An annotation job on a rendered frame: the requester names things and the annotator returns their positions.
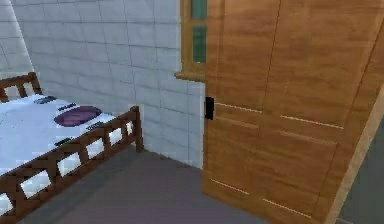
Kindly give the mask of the wooden framed window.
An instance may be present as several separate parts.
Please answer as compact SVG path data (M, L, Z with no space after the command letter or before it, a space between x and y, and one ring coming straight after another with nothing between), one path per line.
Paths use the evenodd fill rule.
M205 82L207 0L180 0L181 80Z

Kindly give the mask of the brown wooden room door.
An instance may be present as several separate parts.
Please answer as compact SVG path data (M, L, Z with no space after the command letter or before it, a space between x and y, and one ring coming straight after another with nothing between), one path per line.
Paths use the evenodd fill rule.
M325 224L384 82L384 0L208 0L203 192Z

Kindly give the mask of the purple oval cushion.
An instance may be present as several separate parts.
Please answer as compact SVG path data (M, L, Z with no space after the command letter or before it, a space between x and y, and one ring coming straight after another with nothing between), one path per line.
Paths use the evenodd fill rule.
M101 113L99 108L80 106L56 116L54 121L63 127L76 127L98 117Z

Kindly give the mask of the brown wooden bed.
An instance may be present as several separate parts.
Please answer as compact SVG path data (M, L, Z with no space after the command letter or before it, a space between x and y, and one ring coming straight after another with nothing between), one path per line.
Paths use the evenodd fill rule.
M16 224L123 148L144 149L137 106L63 127L54 118L74 107L58 111L70 104L58 98L33 103L44 97L34 72L0 80L0 224ZM105 124L86 130L98 121Z

